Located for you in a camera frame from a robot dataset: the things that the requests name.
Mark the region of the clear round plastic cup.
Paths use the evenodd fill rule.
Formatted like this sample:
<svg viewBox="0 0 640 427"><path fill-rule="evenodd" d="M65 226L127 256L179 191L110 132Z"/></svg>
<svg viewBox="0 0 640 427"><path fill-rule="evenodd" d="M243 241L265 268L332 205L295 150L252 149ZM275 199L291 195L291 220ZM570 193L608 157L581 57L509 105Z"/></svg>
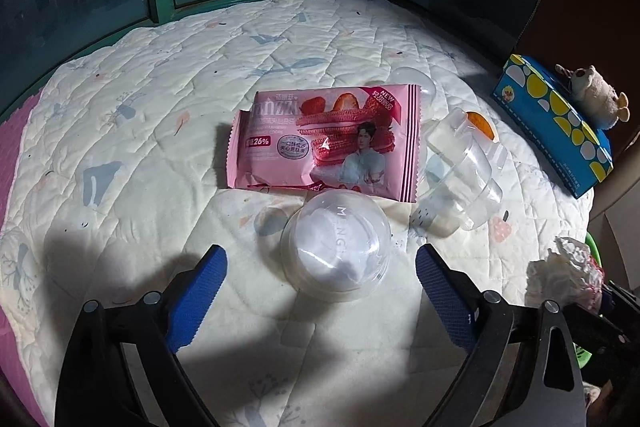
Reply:
<svg viewBox="0 0 640 427"><path fill-rule="evenodd" d="M392 231L372 197L331 190L288 219L280 248L292 286L327 303L346 303L371 294L385 277Z"/></svg>

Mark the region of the red white wrapper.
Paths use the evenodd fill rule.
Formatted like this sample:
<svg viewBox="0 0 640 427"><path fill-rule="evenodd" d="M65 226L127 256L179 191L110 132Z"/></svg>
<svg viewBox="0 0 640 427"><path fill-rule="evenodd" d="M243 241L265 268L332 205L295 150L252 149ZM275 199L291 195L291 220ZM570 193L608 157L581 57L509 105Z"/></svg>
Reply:
<svg viewBox="0 0 640 427"><path fill-rule="evenodd" d="M589 260L585 243L571 237L557 237L547 257L527 265L526 306L539 308L545 301L553 300L560 308L578 303L589 310L580 302L587 289L585 267ZM601 298L599 306L589 311L597 312L600 304Z"/></svg>

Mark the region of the pink strawberry snack bag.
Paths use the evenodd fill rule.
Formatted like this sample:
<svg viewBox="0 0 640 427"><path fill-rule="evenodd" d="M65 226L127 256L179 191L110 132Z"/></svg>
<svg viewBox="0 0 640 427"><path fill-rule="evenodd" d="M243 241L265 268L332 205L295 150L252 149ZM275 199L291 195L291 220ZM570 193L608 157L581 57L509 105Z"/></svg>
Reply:
<svg viewBox="0 0 640 427"><path fill-rule="evenodd" d="M234 117L227 183L415 202L420 117L416 84L259 91Z"/></svg>

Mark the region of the green plastic trash basket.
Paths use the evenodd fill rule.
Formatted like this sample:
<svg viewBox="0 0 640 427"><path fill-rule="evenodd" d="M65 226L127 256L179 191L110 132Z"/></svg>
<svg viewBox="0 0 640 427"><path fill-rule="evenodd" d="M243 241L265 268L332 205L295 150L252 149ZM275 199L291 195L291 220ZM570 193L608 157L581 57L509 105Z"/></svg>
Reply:
<svg viewBox="0 0 640 427"><path fill-rule="evenodd" d="M590 260L585 267L587 289L580 302L589 310L594 311L599 306L602 284L604 283L604 270L596 242L590 233L586 234L585 244L589 249Z"/></svg>

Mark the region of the plush toy animal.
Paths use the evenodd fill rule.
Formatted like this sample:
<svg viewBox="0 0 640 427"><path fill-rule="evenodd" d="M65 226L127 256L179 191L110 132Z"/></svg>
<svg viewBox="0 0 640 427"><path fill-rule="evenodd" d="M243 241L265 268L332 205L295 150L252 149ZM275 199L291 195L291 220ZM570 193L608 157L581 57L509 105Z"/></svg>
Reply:
<svg viewBox="0 0 640 427"><path fill-rule="evenodd" d="M617 93L593 65L571 70L556 64L554 68L568 80L568 90L576 108L593 127L608 130L619 121L629 121L627 95Z"/></svg>

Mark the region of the clear plastic dome lid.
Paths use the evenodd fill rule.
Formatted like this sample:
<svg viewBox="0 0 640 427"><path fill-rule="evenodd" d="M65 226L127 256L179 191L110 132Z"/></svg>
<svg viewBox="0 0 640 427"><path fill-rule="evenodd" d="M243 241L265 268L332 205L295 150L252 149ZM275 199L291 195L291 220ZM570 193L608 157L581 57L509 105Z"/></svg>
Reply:
<svg viewBox="0 0 640 427"><path fill-rule="evenodd" d="M390 73L391 83L417 84L421 91L421 102L426 108L430 108L436 98L436 84L430 76L413 67L398 67Z"/></svg>

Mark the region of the clear rectangular plastic tray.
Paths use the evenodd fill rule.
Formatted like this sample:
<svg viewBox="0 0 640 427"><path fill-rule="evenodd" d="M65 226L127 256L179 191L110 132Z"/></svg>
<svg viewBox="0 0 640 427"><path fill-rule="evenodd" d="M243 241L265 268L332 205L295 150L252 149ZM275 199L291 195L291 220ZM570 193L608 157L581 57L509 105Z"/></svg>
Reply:
<svg viewBox="0 0 640 427"><path fill-rule="evenodd" d="M410 228L422 237L447 237L484 225L500 209L497 176L505 162L506 149L459 107L424 124Z"/></svg>

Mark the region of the white quilted bed mat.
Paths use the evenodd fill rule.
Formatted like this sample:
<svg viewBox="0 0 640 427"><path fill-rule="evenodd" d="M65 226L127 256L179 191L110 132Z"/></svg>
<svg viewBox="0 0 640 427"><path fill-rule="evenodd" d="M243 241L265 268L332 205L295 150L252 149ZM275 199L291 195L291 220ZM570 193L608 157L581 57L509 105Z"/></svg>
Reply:
<svg viewBox="0 0 640 427"><path fill-rule="evenodd" d="M490 95L497 71L384 0L265 0L138 28L62 65L1 127L1 308L43 424L81 305L126 305L163 288L209 246L228 277L179 352L226 426L419 426L464 354L414 272L411 208L382 202L392 259L372 294L326 305L279 261L292 192L231 190L229 128L259 91L386 83L401 66L436 84L425 119L477 110L506 147L503 202L480 228L441 239L442 257L521 303L529 262L582 239L593 197L567 193Z"/></svg>

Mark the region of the blue tissue box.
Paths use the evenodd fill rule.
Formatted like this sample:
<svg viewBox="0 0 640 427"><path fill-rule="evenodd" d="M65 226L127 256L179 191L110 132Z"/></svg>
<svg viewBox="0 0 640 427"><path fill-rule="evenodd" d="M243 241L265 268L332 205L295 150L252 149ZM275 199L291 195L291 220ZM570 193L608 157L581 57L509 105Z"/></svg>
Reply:
<svg viewBox="0 0 640 427"><path fill-rule="evenodd" d="M612 172L605 133L582 118L559 79L533 58L510 55L492 97L544 153L574 197Z"/></svg>

